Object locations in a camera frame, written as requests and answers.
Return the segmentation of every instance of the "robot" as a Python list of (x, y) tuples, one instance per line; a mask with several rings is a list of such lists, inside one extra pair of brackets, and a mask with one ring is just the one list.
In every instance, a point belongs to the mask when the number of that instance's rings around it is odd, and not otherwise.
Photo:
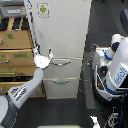
[[(128, 34), (128, 10), (120, 14), (124, 31)], [(128, 90), (128, 37), (114, 34), (111, 46), (96, 48), (92, 69), (95, 96), (106, 105), (115, 106)]]

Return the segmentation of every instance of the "drawer handle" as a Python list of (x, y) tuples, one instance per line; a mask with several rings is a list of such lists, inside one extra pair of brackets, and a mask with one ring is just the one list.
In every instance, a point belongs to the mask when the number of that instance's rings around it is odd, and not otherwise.
[(71, 61), (65, 62), (63, 64), (57, 64), (57, 63), (51, 61), (51, 64), (54, 64), (54, 65), (57, 65), (57, 66), (64, 66), (64, 65), (69, 64), (69, 63), (71, 63)]
[(7, 73), (0, 73), (0, 75), (15, 75), (16, 71), (14, 72), (7, 72)]
[(8, 63), (8, 62), (9, 62), (9, 59), (7, 59), (7, 61), (0, 61), (0, 64)]
[(3, 92), (4, 91), (3, 90), (4, 88), (6, 88), (6, 87), (5, 86), (2, 86), (1, 89), (0, 89), (0, 91)]
[(66, 84), (66, 83), (68, 83), (69, 82), (69, 80), (55, 80), (55, 81), (52, 81), (52, 82), (54, 82), (54, 83), (56, 83), (56, 84)]

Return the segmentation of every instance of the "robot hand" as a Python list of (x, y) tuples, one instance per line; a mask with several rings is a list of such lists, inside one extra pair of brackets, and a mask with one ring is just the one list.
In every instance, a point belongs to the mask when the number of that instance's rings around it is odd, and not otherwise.
[(53, 59), (53, 54), (51, 49), (49, 50), (48, 57), (42, 56), (39, 53), (35, 54), (34, 56), (34, 62), (38, 68), (45, 69), (50, 64), (51, 60)]

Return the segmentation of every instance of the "green label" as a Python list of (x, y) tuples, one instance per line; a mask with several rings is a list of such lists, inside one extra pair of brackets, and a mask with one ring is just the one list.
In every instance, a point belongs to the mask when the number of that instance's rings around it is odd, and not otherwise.
[(7, 34), (9, 39), (13, 39), (13, 35), (12, 34)]
[(13, 54), (14, 58), (28, 58), (27, 54), (23, 53), (23, 54)]
[(13, 69), (13, 68), (8, 68), (9, 70)]
[(5, 55), (1, 55), (1, 58), (6, 58), (6, 56)]

